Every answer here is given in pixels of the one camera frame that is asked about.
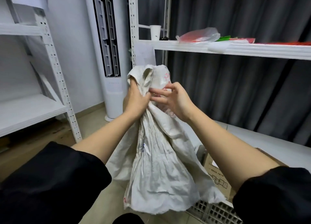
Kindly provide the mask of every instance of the dark gray curtain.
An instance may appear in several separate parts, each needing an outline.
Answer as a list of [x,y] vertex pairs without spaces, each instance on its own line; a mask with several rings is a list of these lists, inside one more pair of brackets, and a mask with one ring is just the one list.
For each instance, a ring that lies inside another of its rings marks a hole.
[[[164,0],[138,3],[140,24],[163,25]],[[311,41],[310,17],[311,0],[172,0],[170,39],[216,27],[258,43]],[[168,68],[212,119],[311,147],[311,61],[170,52]]]

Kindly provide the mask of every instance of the black sleeve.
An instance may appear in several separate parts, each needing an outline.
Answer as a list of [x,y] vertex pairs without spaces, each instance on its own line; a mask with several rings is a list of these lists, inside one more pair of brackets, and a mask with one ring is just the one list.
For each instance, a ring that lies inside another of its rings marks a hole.
[[245,181],[233,198],[244,223],[311,223],[311,174],[276,167]]
[[96,156],[50,142],[0,190],[0,223],[78,223],[111,175]]

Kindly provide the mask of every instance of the forearm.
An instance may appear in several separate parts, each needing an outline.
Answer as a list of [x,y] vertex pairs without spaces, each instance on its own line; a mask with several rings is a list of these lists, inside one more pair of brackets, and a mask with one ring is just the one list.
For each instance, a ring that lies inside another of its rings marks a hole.
[[227,132],[197,107],[192,110],[189,125],[236,191],[247,179],[278,166],[257,149]]
[[93,154],[106,164],[116,146],[135,120],[135,117],[125,112],[88,138],[72,146],[72,148]]

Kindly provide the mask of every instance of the white woven sack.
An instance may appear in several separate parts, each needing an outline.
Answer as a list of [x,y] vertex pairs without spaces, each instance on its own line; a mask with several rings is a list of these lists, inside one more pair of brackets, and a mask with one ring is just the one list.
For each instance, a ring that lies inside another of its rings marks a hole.
[[[130,76],[143,96],[150,87],[164,88],[170,82],[164,65],[135,66]],[[136,146],[138,125],[130,128],[106,165],[114,179],[130,179],[124,207],[158,214],[170,209],[184,211],[199,199],[224,201],[180,124],[154,104],[149,103],[140,119]]]

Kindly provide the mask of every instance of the paper cup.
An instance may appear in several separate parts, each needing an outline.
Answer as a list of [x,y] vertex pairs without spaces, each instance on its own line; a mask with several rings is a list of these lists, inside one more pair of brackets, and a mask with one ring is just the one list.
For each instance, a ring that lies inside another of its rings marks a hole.
[[161,26],[150,25],[151,40],[160,40]]

